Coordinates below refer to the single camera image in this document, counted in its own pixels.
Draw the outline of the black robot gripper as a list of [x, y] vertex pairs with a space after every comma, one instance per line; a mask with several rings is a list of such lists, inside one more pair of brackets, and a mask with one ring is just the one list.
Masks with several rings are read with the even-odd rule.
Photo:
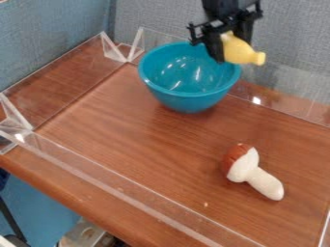
[[201, 7], [205, 21], [200, 24], [188, 23], [189, 41], [192, 44], [203, 41], [209, 57], [216, 63], [223, 63], [219, 33], [232, 31], [237, 38], [251, 43], [253, 22], [263, 17], [260, 0], [201, 0]]

